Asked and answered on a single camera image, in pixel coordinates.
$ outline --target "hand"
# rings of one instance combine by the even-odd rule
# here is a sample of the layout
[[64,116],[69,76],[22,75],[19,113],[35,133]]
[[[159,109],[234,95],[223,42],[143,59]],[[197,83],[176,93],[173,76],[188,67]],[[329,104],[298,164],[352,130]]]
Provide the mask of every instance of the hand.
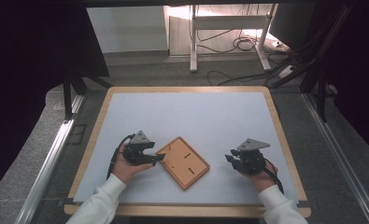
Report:
[[[266,161],[266,168],[272,173],[277,174],[277,168],[269,161]],[[257,175],[245,175],[243,173],[240,174],[248,178],[253,184],[254,188],[259,192],[276,184],[272,177],[264,171],[261,171]]]
[[115,160],[114,167],[112,168],[112,174],[120,179],[124,184],[128,184],[128,182],[132,179],[132,177],[144,170],[148,170],[152,167],[151,163],[142,164],[138,166],[133,166],[122,156],[123,149],[126,144],[122,144],[120,148],[120,152],[118,153],[117,159]]

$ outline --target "wooden tray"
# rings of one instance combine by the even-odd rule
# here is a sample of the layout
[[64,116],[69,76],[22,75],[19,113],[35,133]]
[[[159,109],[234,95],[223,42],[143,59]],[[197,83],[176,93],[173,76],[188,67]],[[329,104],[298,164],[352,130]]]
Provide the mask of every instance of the wooden tray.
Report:
[[162,153],[165,156],[160,163],[184,190],[210,169],[210,165],[181,137],[177,137],[156,152]]

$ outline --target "wall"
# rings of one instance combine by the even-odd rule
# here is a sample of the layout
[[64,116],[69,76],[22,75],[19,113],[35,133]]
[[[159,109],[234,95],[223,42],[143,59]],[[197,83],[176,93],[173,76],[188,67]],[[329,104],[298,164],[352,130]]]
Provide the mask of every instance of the wall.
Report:
[[163,7],[87,10],[103,53],[168,50]]

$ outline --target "white sleeve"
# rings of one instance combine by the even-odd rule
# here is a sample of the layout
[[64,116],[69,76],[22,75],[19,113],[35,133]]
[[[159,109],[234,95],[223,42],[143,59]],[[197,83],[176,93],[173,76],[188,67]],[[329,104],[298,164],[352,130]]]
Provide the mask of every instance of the white sleeve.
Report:
[[110,223],[118,207],[118,197],[125,187],[122,181],[111,174],[106,183],[96,189],[95,194],[82,204],[67,223]]
[[287,199],[277,185],[263,190],[259,194],[260,200],[265,206],[264,218],[268,224],[306,224],[307,221],[298,212],[298,208],[292,200]]

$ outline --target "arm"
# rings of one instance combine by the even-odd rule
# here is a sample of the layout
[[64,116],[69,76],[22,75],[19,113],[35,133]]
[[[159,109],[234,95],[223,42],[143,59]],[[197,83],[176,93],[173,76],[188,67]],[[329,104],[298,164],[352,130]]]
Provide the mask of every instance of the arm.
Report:
[[[266,163],[266,168],[277,173],[277,168]],[[258,175],[244,175],[254,188],[260,192],[259,198],[265,206],[264,218],[268,224],[306,224],[307,221],[298,212],[292,200],[287,199],[278,189],[274,180],[265,172]]]
[[96,189],[95,194],[86,200],[77,212],[67,221],[75,223],[110,223],[119,204],[119,196],[132,177],[152,167],[152,164],[132,166],[123,158],[124,145],[120,148],[112,173],[105,184]]

